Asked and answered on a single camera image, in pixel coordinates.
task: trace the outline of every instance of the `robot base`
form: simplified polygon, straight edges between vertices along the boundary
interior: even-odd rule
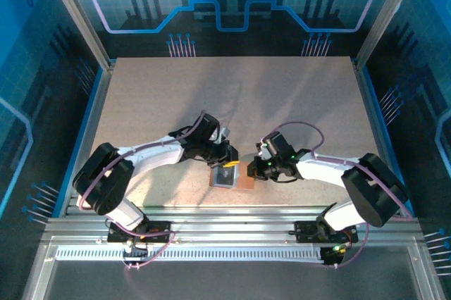
[[[146,221],[145,228],[142,225],[139,225],[136,229],[136,233],[157,233],[169,231],[171,229],[171,223],[168,221]],[[111,244],[125,244],[128,240],[132,240],[133,246],[137,244],[146,244],[146,243],[154,243],[154,242],[162,242],[166,243],[169,241],[170,234],[167,235],[159,235],[158,237],[136,237],[133,235],[129,235],[128,233],[122,231],[117,225],[114,223],[110,224],[110,230],[108,232],[107,242]]]
[[[298,244],[344,244],[349,241],[351,243],[359,241],[355,226],[324,235],[319,231],[316,221],[296,221],[295,230],[290,231],[290,234],[296,236]]]

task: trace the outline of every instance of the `black mounting bracket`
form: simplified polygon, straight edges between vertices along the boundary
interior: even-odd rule
[[[295,230],[289,231],[288,234],[296,236],[298,244],[336,244],[334,247],[321,247],[324,265],[341,263],[346,250],[359,241],[355,226],[346,227],[338,232],[327,231],[326,234],[320,230],[316,221],[296,221]]]
[[[296,221],[295,230],[288,233],[296,236],[298,244],[344,244],[349,241],[352,243],[359,241],[355,226],[346,227],[333,234],[330,233],[326,238],[321,235],[316,221]]]
[[[169,221],[147,221],[146,231],[136,230],[137,233],[157,233],[171,230],[171,222]],[[170,234],[159,235],[158,237],[137,237],[130,235],[127,232],[122,231],[116,224],[111,223],[108,231],[108,238],[106,241],[112,244],[125,244],[128,240],[132,240],[132,247],[136,247],[137,244],[147,243],[167,243],[169,241]]]

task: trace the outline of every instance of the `blue line graphic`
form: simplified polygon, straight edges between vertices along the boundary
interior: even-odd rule
[[[31,123],[28,120],[27,117],[23,115],[18,109],[14,108],[11,104],[9,104],[7,101],[5,101],[2,97],[0,97],[0,104],[3,105],[5,108],[7,108],[17,119],[19,119],[24,125],[27,130],[27,146],[25,147],[25,150],[22,153],[22,156],[20,157],[19,164],[17,165],[16,170],[14,171],[13,177],[11,178],[11,181],[9,182],[8,188],[6,189],[5,195],[0,203],[0,218],[2,217],[6,205],[9,202],[9,199],[11,198],[11,195],[13,193],[14,187],[16,187],[17,181],[19,179],[20,173],[22,172],[23,166],[25,165],[25,162],[28,158],[28,154],[30,153],[31,147],[33,145],[34,139],[33,139],[33,133],[31,128]]]
[[[435,145],[437,146],[438,152],[440,153],[440,157],[442,157],[442,162],[443,165],[446,168],[446,171],[448,171],[448,175],[451,177],[451,164],[450,164],[450,160],[446,154],[446,150],[442,145],[442,142],[440,140],[440,137],[442,135],[442,129],[443,129],[443,124],[451,118],[451,108],[448,109],[447,111],[445,111],[444,113],[442,113],[442,115],[439,117],[438,122],[437,122],[437,128],[435,129],[435,137],[434,137],[434,141],[435,141]]]
[[[373,120],[375,123],[378,124],[378,126],[381,130],[381,133],[379,136],[381,138],[379,139],[379,141],[385,144],[385,147],[387,149],[387,156],[388,156],[387,160],[389,160],[391,162],[391,166],[392,166],[391,169],[393,170],[393,172],[397,176],[397,178],[400,180],[400,182],[402,184],[405,184],[404,178],[401,173],[400,165],[396,159],[395,150],[393,149],[390,135],[388,134],[387,126],[384,123],[381,108],[379,107],[378,99],[376,96],[376,91],[374,91],[373,82],[371,81],[371,78],[369,76],[369,72],[368,72],[368,69],[366,66],[364,66],[364,68],[362,69],[362,75],[363,75],[362,82],[363,82],[364,86],[366,86],[366,88],[368,89],[368,100],[369,100],[368,104],[373,106],[374,112],[376,114],[373,118],[370,118],[370,120]],[[365,108],[366,108],[368,117],[371,117],[371,115],[370,115],[371,109],[368,106],[366,106],[366,104],[365,104]],[[414,208],[412,207],[411,201],[408,200],[404,204],[409,209],[410,213],[413,216],[415,216]]]
[[[100,9],[99,2],[97,0],[92,0],[94,7],[96,8],[97,13],[99,14],[100,20],[107,32],[113,35],[121,35],[121,34],[158,34],[165,28],[165,26],[180,12],[183,11],[194,11],[194,5],[196,4],[213,4],[215,8],[216,14],[216,28],[221,32],[245,32],[249,29],[249,18],[250,18],[250,7],[252,4],[270,4],[272,11],[286,11],[291,15],[291,17],[306,31],[306,32],[335,32],[335,33],[353,33],[360,29],[368,10],[373,3],[373,0],[368,0],[362,14],[360,15],[360,19],[357,22],[355,28],[347,29],[347,28],[312,28],[307,26],[307,24],[295,13],[295,11],[290,6],[279,6],[276,3],[276,0],[247,0],[245,4],[245,22],[242,27],[223,27],[221,22],[221,10],[219,6],[219,2],[217,0],[189,0],[187,6],[179,6],[174,8],[172,12],[164,19],[163,22],[155,29],[131,29],[131,30],[112,30],[109,27],[108,22],[105,19],[105,15]]]
[[[446,3],[446,10],[451,15],[451,0],[448,0],[448,2]]]
[[[85,114],[83,116],[82,124],[80,126],[80,130],[78,131],[77,140],[75,141],[75,145],[73,147],[72,155],[70,156],[68,169],[66,174],[64,175],[63,184],[61,185],[61,190],[59,192],[58,198],[55,203],[55,207],[52,213],[52,217],[59,218],[61,216],[61,211],[64,205],[64,199],[66,197],[66,192],[68,189],[72,187],[72,182],[70,181],[70,176],[75,170],[75,162],[77,161],[78,152],[80,147],[82,146],[83,137],[85,135],[86,127],[89,121],[89,117],[91,116],[91,112],[94,106],[94,100],[97,95],[97,90],[99,89],[100,81],[103,75],[103,70],[99,67],[97,72],[96,80],[94,82],[94,86],[92,88],[91,94],[89,96],[89,100],[87,102]]]

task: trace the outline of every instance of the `small box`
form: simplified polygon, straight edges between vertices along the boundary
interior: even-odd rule
[[[254,178],[247,176],[248,164],[240,162],[231,168],[223,168],[222,166],[214,168],[210,173],[210,186],[226,189],[253,189]]]

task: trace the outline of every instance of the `aluminum frame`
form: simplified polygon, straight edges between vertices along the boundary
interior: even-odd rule
[[[294,229],[294,222],[299,220],[315,220],[324,209],[323,206],[291,206],[275,208],[271,206],[242,207],[156,207],[145,208],[144,212],[152,220],[171,220],[172,228],[177,232],[172,244],[172,251],[239,251],[249,252],[259,248],[262,252],[281,251],[315,251],[318,244],[298,244],[288,234]],[[363,225],[358,227],[360,238],[364,236]],[[82,213],[67,218],[49,220],[42,242],[33,265],[30,278],[24,293],[24,299],[44,299],[51,279],[54,263],[57,260],[68,260],[58,254],[58,250],[89,250],[102,252],[120,247],[107,244],[108,229],[104,217]],[[354,244],[360,246],[362,241]],[[408,248],[412,262],[412,270],[422,299],[444,299],[438,277],[433,269],[431,257],[417,221],[389,222],[382,228],[371,227],[368,247],[386,247],[393,249]],[[183,260],[171,254],[166,260]],[[299,261],[294,253],[284,257],[278,254],[275,258],[268,256],[251,256],[253,261]],[[236,261],[246,260],[237,256]],[[111,255],[93,259],[80,254],[79,259],[69,260],[102,260],[117,261]],[[196,261],[217,261],[214,255],[190,259]]]
[[[99,65],[111,72],[111,64],[108,55],[95,33],[90,21],[78,5],[76,0],[62,0],[71,14],[76,25],[80,29],[82,36],[92,50]],[[383,9],[379,13],[369,36],[358,55],[357,68],[359,72],[366,63],[369,55],[376,47],[392,16],[395,14],[397,6],[401,0],[387,0]],[[105,95],[108,85],[104,85],[99,90],[99,95]],[[362,90],[362,95],[368,95],[367,90]],[[101,106],[97,105],[97,112],[100,114]],[[374,106],[369,109],[370,119],[373,125],[378,125],[374,120]],[[74,168],[80,165],[86,153],[90,151],[90,137],[95,133],[97,124],[89,123],[85,134],[87,140],[82,143],[80,149],[81,156],[77,157]],[[381,130],[376,126],[375,135],[379,138]],[[376,140],[381,148],[381,156],[389,166],[394,166],[390,162],[389,149],[384,145],[383,138]],[[65,208],[69,213],[61,214],[65,218],[52,218],[47,224],[42,241],[39,245],[35,262],[27,281],[27,286],[23,295],[24,299],[44,299],[51,275],[54,271],[55,261],[60,259],[58,250],[62,248],[71,249],[85,247],[97,251],[110,249],[111,245],[106,243],[108,230],[104,224],[104,218],[89,213],[79,213],[70,207],[70,189],[65,198]],[[144,212],[154,220],[170,220],[173,222],[173,229],[178,232],[175,238],[175,250],[177,247],[198,250],[209,247],[210,249],[252,249],[256,247],[283,250],[283,249],[315,249],[317,245],[297,244],[295,238],[288,234],[293,230],[293,223],[299,220],[314,220],[322,212],[325,206],[292,206],[292,207],[199,207],[199,208],[145,208]],[[363,237],[363,227],[358,230],[359,237]],[[445,296],[438,281],[438,276],[433,268],[428,248],[424,242],[421,228],[417,221],[408,223],[389,222],[383,228],[371,228],[368,246],[406,248],[412,262],[412,270],[416,277],[419,294],[422,299],[444,299]]]
[[[385,0],[376,20],[371,26],[368,36],[366,36],[357,54],[357,69],[362,69],[365,66],[369,56],[373,53],[388,24],[400,7],[401,2],[402,0]]]
[[[83,39],[103,70],[110,70],[110,58],[78,0],[62,0]]]
[[[86,125],[81,126],[80,133],[78,135],[80,138],[80,147],[77,148],[77,144],[75,145],[74,152],[72,154],[74,160],[73,165],[70,166],[72,163],[71,159],[68,171],[66,172],[63,180],[63,185],[61,186],[60,196],[58,196],[58,200],[56,202],[56,209],[53,214],[53,216],[56,217],[63,217],[66,215],[66,210],[69,206],[71,195],[74,192],[72,188],[72,181],[91,154],[91,148],[94,143],[97,125],[100,121],[101,111],[104,107],[106,93],[111,80],[111,71],[101,71],[98,76],[99,78],[96,79],[94,89],[91,93],[92,96],[89,98],[89,101],[92,99],[92,105],[89,108],[88,103],[87,111],[85,112],[85,117],[87,118]]]

